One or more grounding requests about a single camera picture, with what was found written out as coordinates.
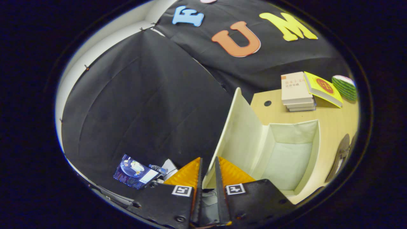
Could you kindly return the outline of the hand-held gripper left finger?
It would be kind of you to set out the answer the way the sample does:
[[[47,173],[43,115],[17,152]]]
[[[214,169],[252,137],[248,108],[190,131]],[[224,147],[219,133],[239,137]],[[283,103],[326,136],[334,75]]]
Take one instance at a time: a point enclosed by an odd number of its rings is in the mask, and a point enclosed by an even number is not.
[[[203,160],[198,157],[163,184],[141,189],[127,210],[162,227],[198,227],[202,214],[202,167]]]

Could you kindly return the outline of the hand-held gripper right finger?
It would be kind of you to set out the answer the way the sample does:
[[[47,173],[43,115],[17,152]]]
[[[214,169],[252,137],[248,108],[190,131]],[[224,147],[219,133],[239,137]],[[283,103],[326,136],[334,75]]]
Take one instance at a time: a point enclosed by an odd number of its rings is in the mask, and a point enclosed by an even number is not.
[[[222,226],[266,226],[295,210],[268,179],[226,185],[226,166],[215,158],[217,208]]]

